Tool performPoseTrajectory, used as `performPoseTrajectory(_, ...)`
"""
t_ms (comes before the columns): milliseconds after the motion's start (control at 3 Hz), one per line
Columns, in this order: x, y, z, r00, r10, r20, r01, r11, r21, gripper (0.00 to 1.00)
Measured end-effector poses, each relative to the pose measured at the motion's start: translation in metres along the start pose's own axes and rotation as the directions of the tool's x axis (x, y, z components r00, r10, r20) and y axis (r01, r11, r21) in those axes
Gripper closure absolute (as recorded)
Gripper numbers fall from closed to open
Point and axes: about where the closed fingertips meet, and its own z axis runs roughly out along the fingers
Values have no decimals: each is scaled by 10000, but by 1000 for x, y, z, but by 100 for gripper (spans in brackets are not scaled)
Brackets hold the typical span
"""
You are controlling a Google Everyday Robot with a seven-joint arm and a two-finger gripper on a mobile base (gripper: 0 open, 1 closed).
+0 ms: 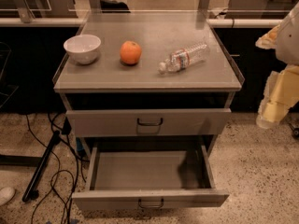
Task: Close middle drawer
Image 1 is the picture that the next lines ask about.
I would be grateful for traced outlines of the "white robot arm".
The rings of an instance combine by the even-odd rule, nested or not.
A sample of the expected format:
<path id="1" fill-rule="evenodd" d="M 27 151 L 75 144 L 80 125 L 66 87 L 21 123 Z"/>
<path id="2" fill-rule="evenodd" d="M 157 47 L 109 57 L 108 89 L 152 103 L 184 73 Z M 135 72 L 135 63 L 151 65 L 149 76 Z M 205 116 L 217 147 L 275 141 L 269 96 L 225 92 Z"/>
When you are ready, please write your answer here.
<path id="1" fill-rule="evenodd" d="M 278 60 L 287 64 L 281 72 L 272 71 L 261 100 L 256 124 L 271 129 L 299 102 L 299 4 L 284 20 L 255 43 L 260 49 L 273 49 Z"/>

